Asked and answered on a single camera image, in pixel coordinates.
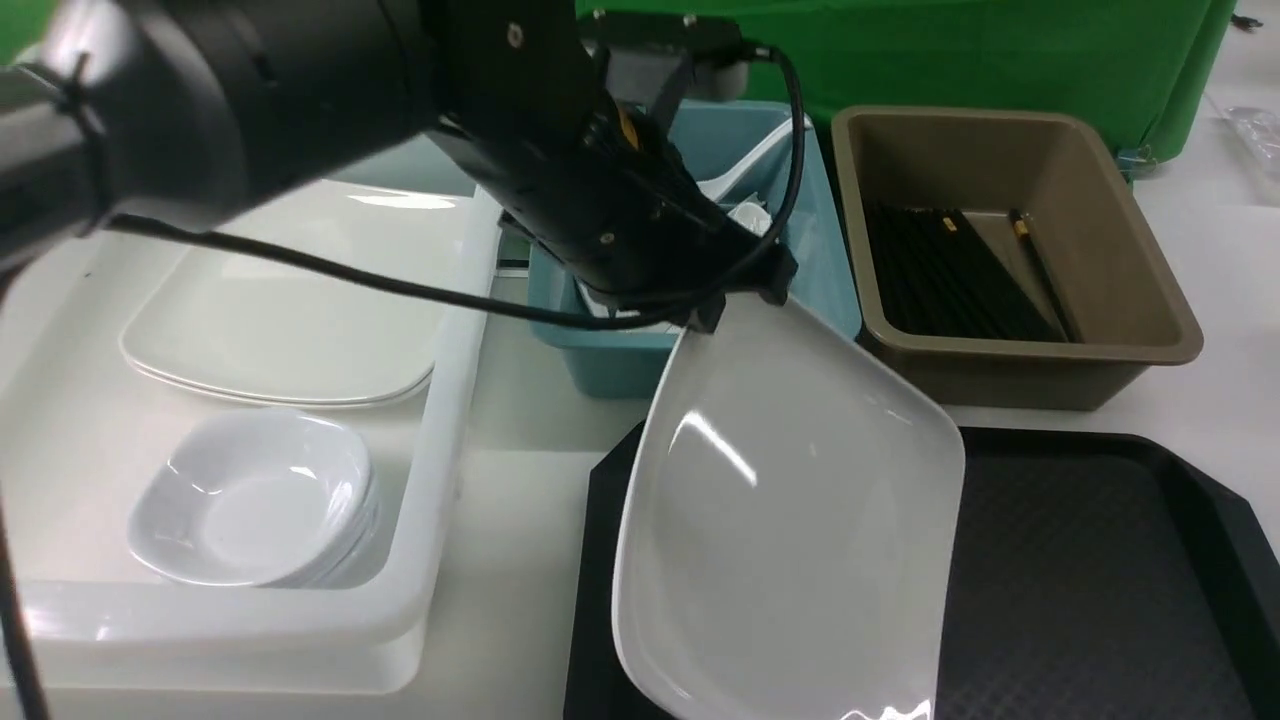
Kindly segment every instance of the robotic arm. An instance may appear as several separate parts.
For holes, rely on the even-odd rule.
[[[608,306],[671,309],[737,265],[719,290],[781,302],[788,251],[666,137],[754,60],[790,68],[728,20],[570,0],[64,1],[40,61],[0,70],[0,270],[109,223],[205,233],[422,132]],[[713,329],[722,304],[669,319]]]

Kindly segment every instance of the white square plate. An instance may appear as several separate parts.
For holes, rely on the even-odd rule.
[[[320,181],[224,232],[452,288],[471,200]],[[233,400],[385,402],[420,388],[447,306],[192,249],[120,334],[137,370]]]
[[[964,446],[794,301],[685,332],[636,455],[613,633],[682,720],[932,716]]]

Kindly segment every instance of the plastic bag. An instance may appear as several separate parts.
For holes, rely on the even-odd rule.
[[[1260,108],[1228,108],[1224,114],[1262,172],[1280,182],[1280,117]]]

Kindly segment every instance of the stack of white bowls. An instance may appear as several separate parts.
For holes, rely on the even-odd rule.
[[[170,580],[315,588],[378,530],[369,448],[297,410],[233,410],[192,430],[129,518],[129,550]]]

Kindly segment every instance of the green backdrop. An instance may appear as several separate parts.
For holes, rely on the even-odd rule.
[[[1056,110],[1114,149],[1181,150],[1234,0],[576,0],[579,10],[722,14],[781,45],[819,122],[854,104]],[[0,58],[51,0],[0,0]],[[759,68],[754,97],[783,97]]]
[[[0,0],[0,64],[40,38],[52,0]]]

